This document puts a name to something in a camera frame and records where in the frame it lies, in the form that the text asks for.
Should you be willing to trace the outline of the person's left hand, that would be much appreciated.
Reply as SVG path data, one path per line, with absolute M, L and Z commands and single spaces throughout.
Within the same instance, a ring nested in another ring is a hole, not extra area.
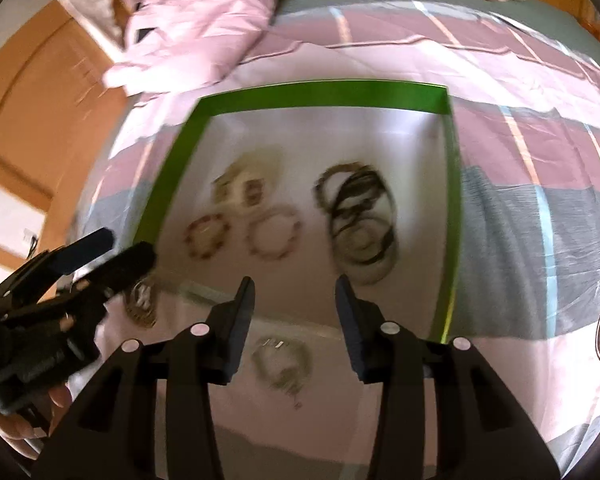
M 50 388 L 47 397 L 50 400 L 50 412 L 52 413 L 47 433 L 50 436 L 68 412 L 72 403 L 72 393 L 68 384 L 64 382 Z M 40 452 L 31 445 L 31 441 L 42 439 L 42 429 L 33 427 L 27 419 L 17 413 L 10 415 L 0 413 L 0 437 L 14 451 L 29 460 L 36 460 L 40 455 Z

